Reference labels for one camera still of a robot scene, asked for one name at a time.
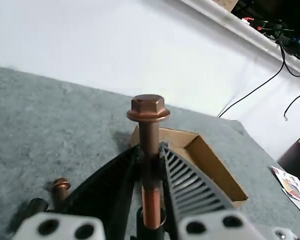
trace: screw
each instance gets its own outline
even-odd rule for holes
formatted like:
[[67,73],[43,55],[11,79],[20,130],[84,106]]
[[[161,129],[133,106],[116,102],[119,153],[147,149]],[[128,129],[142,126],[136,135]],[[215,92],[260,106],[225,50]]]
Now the screw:
[[161,223],[159,162],[159,122],[169,117],[162,96],[144,94],[131,100],[127,117],[139,123],[140,148],[143,152],[141,181],[143,223],[157,229]]
[[276,235],[279,239],[286,239],[286,235],[284,235],[281,231],[275,231],[275,235]]
[[67,190],[71,187],[70,182],[65,177],[54,180],[52,184],[52,200],[55,208],[58,208],[63,200],[68,197]]

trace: hex flange bolt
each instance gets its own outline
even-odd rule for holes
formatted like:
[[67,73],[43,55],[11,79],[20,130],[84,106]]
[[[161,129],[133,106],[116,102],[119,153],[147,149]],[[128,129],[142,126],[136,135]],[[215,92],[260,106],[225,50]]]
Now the hex flange bolt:
[[159,122],[167,119],[170,111],[162,96],[144,94],[131,100],[127,117],[139,123],[140,149],[143,152],[141,181],[144,225],[157,229],[161,223],[159,174]]

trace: black cable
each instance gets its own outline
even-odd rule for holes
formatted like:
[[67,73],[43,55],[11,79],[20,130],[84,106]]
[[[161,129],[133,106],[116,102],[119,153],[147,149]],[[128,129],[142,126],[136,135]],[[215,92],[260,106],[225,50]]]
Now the black cable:
[[285,118],[286,121],[288,121],[288,118],[286,117],[287,111],[289,110],[289,108],[291,107],[291,105],[294,104],[294,102],[295,102],[298,98],[300,98],[300,95],[297,96],[297,97],[289,104],[289,106],[286,108],[286,110],[284,111],[283,116],[284,116],[284,118]]
[[286,61],[286,56],[285,56],[285,52],[283,50],[283,48],[281,47],[280,48],[281,50],[281,55],[282,55],[282,58],[283,58],[283,61],[282,61],[282,65],[279,69],[279,71],[276,72],[275,75],[273,75],[269,80],[265,81],[263,84],[261,84],[260,86],[258,86],[256,89],[254,89],[253,91],[251,91],[250,93],[248,93],[247,95],[245,95],[243,98],[239,99],[238,101],[236,101],[235,103],[233,103],[231,106],[229,106],[226,110],[224,110],[223,113],[221,113],[221,115],[218,116],[218,118],[221,118],[221,116],[223,114],[225,114],[226,111],[228,111],[230,108],[232,108],[234,105],[236,105],[237,103],[241,102],[243,99],[245,99],[246,97],[250,96],[251,94],[253,94],[255,91],[257,91],[259,88],[261,88],[263,85],[267,84],[268,82],[270,82],[272,79],[274,79],[281,71],[282,69],[284,68],[285,66],[285,61]]
[[296,78],[300,78],[300,75],[295,75],[294,73],[291,72],[291,70],[290,70],[290,69],[288,68],[288,66],[287,66],[286,61],[284,61],[284,65],[285,65],[286,69],[288,70],[288,72],[289,72],[292,76],[294,76],[294,77],[296,77]]
[[[221,116],[222,116],[223,114],[225,114],[225,112],[228,111],[230,108],[232,108],[234,105],[236,105],[237,103],[241,102],[243,99],[245,99],[245,98],[248,97],[249,95],[253,94],[255,91],[257,91],[257,90],[258,90],[259,88],[261,88],[263,85],[267,84],[270,80],[274,79],[274,78],[282,71],[282,69],[284,68],[284,66],[286,67],[286,69],[288,70],[288,72],[289,72],[292,76],[294,76],[294,77],[296,77],[296,78],[300,78],[300,75],[295,75],[295,74],[293,74],[293,73],[291,72],[291,70],[288,68],[288,65],[287,65],[287,63],[286,63],[286,54],[285,54],[285,51],[284,51],[284,48],[283,48],[281,42],[279,43],[279,46],[280,46],[281,56],[282,56],[282,65],[281,65],[279,71],[278,71],[275,75],[273,75],[269,80],[267,80],[266,82],[264,82],[263,84],[261,84],[260,86],[258,86],[256,89],[254,89],[253,91],[251,91],[250,93],[248,93],[247,95],[245,95],[243,98],[239,99],[238,101],[236,101],[235,103],[233,103],[231,106],[229,106],[229,107],[228,107],[221,115],[218,116],[218,118],[221,118]],[[289,104],[289,106],[286,108],[286,110],[284,111],[283,117],[284,117],[284,119],[285,119],[286,121],[288,121],[288,118],[286,117],[287,111],[288,111],[289,108],[292,106],[292,104],[293,104],[297,99],[299,99],[299,98],[300,98],[300,95],[297,96],[297,97]]]

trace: bolt head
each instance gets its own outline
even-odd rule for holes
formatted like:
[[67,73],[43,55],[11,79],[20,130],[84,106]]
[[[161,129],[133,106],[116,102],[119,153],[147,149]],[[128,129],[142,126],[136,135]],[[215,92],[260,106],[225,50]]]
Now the bolt head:
[[144,94],[131,100],[131,110],[127,117],[137,122],[159,122],[167,118],[170,111],[166,109],[165,99],[160,95]]
[[68,179],[66,179],[65,177],[60,177],[60,178],[54,180],[53,185],[52,185],[53,189],[65,188],[68,190],[70,187],[71,187],[71,184],[68,181]]

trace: black cylinder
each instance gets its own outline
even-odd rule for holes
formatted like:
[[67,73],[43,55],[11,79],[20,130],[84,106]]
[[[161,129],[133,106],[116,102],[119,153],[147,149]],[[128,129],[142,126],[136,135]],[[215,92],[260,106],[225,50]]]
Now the black cylinder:
[[28,219],[33,215],[47,211],[48,203],[42,198],[33,198],[25,209],[23,219]]
[[136,213],[136,239],[137,240],[164,240],[166,212],[161,208],[161,224],[157,229],[150,229],[144,225],[143,208]]

